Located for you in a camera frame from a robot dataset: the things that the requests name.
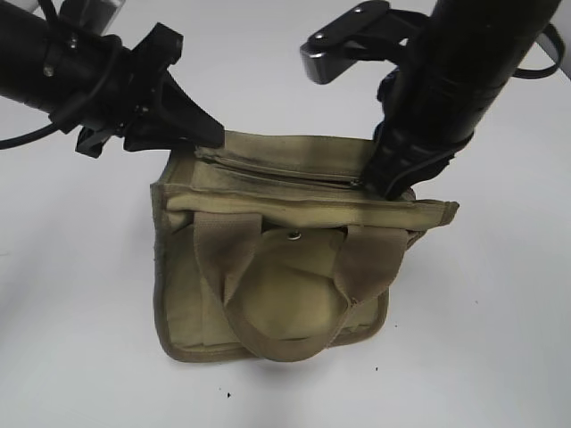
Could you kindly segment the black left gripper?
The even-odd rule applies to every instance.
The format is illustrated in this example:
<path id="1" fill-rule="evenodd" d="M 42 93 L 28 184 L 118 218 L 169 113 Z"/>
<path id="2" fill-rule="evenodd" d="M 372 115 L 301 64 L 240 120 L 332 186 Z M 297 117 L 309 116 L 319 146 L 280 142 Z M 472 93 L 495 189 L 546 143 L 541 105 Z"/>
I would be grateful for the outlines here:
<path id="1" fill-rule="evenodd" d="M 81 127 L 77 152 L 99 156 L 114 136 L 124 139 L 126 152 L 223 146 L 223 125 L 168 73 L 182 54 L 182 35 L 158 23 L 131 51 L 118 38 L 106 40 L 111 55 L 95 84 L 74 90 L 49 114 L 65 134 Z"/>

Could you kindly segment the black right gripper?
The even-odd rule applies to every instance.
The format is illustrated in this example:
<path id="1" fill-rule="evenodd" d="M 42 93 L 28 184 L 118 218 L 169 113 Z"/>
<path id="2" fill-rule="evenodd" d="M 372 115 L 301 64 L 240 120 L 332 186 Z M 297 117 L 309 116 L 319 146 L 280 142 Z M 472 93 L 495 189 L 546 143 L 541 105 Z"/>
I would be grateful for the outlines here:
<path id="1" fill-rule="evenodd" d="M 381 81 L 377 91 L 384 118 L 375 129 L 374 150 L 361 178 L 384 199 L 396 199 L 415 184 L 436 177 L 468 144 L 467 136 L 447 137 L 442 125 L 430 118 L 437 108 L 416 114 L 404 103 L 407 96 L 398 68 Z"/>

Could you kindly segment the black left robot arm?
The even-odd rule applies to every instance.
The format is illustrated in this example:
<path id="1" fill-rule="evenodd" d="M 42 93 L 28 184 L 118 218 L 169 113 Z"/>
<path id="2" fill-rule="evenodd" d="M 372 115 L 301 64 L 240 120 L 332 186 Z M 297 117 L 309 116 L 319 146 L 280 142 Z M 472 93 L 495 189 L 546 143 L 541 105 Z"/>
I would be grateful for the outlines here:
<path id="1" fill-rule="evenodd" d="M 46 126 L 2 140 L 4 150 L 79 131 L 76 151 L 98 158 L 114 136 L 127 152 L 220 148 L 222 124 L 169 72 L 183 36 L 157 23 L 132 49 L 105 27 L 106 1 L 39 2 L 41 16 L 1 3 L 1 95 L 47 114 Z"/>

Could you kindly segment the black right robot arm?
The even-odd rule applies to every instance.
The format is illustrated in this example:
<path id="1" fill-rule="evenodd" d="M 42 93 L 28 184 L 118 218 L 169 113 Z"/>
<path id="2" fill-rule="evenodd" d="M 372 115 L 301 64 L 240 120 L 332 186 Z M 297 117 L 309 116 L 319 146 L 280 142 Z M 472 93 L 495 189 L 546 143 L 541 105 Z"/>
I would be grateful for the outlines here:
<path id="1" fill-rule="evenodd" d="M 556 70 L 521 70 L 557 1 L 439 1 L 411 37 L 402 62 L 381 82 L 384 118 L 362 170 L 366 189 L 394 200 L 439 175 L 466 148 L 477 124 L 513 78 Z"/>

